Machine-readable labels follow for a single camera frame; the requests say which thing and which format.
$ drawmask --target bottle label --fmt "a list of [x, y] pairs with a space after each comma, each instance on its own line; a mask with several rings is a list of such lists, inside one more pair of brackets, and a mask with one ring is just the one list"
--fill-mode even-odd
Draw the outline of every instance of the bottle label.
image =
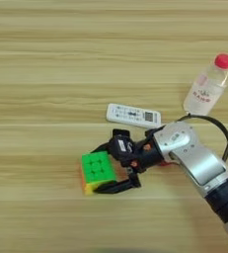
[[187, 111], [193, 114], [207, 114], [218, 101], [224, 88], [205, 74], [199, 75], [186, 98]]

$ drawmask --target white remote control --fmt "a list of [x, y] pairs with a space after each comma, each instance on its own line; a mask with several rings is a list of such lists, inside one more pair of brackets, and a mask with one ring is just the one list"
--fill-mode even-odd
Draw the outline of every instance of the white remote control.
[[161, 126], [159, 112], [118, 104], [109, 104], [107, 120], [137, 127], [155, 128]]

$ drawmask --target rubik's cube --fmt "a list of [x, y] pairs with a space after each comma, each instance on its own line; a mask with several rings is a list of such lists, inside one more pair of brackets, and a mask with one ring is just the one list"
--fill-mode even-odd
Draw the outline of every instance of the rubik's cube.
[[103, 183], [116, 180], [114, 168], [106, 151], [82, 155], [82, 185], [86, 195]]

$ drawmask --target wooden table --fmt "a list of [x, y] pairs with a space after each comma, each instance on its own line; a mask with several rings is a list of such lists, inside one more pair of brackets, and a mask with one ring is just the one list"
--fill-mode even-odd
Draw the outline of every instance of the wooden table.
[[[85, 197], [82, 154], [126, 127], [108, 103], [184, 114], [198, 72], [228, 52], [228, 1], [0, 0], [0, 253], [228, 253], [222, 222], [177, 166]], [[211, 113], [228, 126], [228, 88]], [[219, 154], [215, 126], [193, 121]]]

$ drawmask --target plastic water bottle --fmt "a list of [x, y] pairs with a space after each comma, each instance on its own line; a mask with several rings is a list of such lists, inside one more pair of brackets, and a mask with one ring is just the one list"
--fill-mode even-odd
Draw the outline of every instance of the plastic water bottle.
[[197, 76], [184, 101], [184, 109], [193, 115], [208, 115], [226, 88], [228, 54], [218, 54], [208, 68]]

